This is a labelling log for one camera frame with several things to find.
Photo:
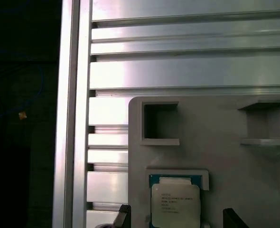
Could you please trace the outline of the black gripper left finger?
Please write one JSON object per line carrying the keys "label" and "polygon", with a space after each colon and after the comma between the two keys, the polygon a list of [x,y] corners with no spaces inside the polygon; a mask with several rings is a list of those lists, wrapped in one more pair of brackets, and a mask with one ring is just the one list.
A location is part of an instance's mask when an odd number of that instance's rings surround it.
{"label": "black gripper left finger", "polygon": [[116,219],[113,222],[114,228],[131,228],[131,206],[122,204]]}

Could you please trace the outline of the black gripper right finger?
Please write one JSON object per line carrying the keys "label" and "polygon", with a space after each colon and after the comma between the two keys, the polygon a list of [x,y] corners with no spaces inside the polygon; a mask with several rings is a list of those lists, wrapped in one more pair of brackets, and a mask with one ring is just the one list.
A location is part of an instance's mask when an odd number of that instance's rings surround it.
{"label": "black gripper right finger", "polygon": [[223,210],[223,228],[248,228],[232,208]]}

